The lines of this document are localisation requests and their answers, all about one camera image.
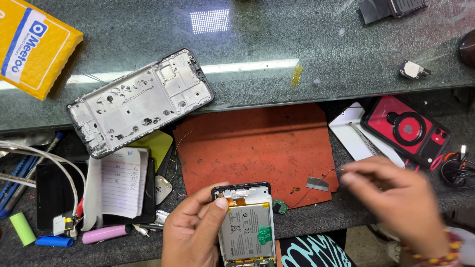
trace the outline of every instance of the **yellow padded mailer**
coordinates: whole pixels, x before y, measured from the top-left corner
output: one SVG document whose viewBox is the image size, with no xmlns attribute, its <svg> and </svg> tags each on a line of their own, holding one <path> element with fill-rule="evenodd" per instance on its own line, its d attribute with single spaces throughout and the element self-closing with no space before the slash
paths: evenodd
<svg viewBox="0 0 475 267">
<path fill-rule="evenodd" d="M 22 0 L 0 0 L 0 79 L 44 100 L 82 32 Z"/>
</svg>

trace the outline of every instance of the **green sticker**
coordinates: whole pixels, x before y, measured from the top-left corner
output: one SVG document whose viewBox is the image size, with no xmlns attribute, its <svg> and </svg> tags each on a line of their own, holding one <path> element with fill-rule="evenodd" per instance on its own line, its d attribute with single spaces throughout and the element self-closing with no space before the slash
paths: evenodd
<svg viewBox="0 0 475 267">
<path fill-rule="evenodd" d="M 257 239 L 259 239 L 261 245 L 265 245 L 267 242 L 272 240 L 271 231 L 272 229 L 270 227 L 259 227 Z"/>
</svg>

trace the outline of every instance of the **red phone case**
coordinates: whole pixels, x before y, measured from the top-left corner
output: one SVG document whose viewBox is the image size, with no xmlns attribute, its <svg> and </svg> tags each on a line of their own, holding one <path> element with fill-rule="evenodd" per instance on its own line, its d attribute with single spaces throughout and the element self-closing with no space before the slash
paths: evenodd
<svg viewBox="0 0 475 267">
<path fill-rule="evenodd" d="M 430 167 L 451 133 L 432 118 L 420 115 L 393 95 L 376 97 L 361 125 L 418 164 Z"/>
</svg>

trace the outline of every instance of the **green cylindrical battery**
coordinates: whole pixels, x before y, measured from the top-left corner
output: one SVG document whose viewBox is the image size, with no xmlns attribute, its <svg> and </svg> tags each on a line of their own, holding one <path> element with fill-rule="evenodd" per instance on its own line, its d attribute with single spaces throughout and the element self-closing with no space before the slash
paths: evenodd
<svg viewBox="0 0 475 267">
<path fill-rule="evenodd" d="M 23 212 L 10 216 L 10 220 L 13 226 L 15 227 L 15 230 L 17 231 L 17 234 L 20 237 L 21 242 L 23 242 L 24 246 L 28 245 L 29 243 L 35 242 L 35 234 L 31 230 L 31 227 L 29 226 L 25 215 L 23 215 Z"/>
</svg>

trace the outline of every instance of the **aluminum phone chassis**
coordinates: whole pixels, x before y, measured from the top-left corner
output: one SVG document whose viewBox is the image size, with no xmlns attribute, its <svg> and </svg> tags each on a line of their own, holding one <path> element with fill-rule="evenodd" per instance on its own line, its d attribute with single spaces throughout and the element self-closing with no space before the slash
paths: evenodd
<svg viewBox="0 0 475 267">
<path fill-rule="evenodd" d="M 213 100 L 195 55 L 181 48 L 77 98 L 66 113 L 100 159 Z"/>
</svg>

